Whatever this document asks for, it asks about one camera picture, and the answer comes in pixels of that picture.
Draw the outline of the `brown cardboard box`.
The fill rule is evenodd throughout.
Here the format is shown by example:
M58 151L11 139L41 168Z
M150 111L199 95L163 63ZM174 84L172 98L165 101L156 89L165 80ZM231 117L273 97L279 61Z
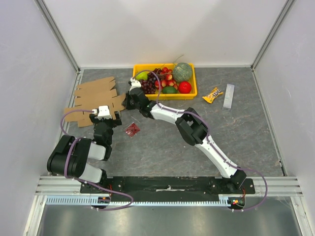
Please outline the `brown cardboard box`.
M65 121L76 122L78 127L86 127L93 124L87 110L108 106L110 115L124 110L122 102L126 94L118 95L115 84L113 76L79 84L74 91L74 107L64 109L65 114L72 112L65 117Z

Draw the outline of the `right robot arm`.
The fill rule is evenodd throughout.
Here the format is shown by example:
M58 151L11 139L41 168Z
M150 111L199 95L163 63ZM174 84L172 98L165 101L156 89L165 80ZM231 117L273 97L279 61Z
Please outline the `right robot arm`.
M243 188L246 173L232 162L212 139L205 121L193 108L178 110L150 101L141 88L130 89L126 93L123 106L128 110L137 109L144 117L166 121L175 125L183 140L201 150L219 170L225 187L230 193L238 193Z

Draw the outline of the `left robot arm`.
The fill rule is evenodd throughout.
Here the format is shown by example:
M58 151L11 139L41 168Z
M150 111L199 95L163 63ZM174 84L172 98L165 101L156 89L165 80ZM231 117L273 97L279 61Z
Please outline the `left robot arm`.
M63 135L47 161L48 172L91 182L96 193L109 187L105 170L88 164L89 159L107 161L112 152L113 129L122 125L120 112L110 114L96 109L89 115L94 125L94 137L75 138Z

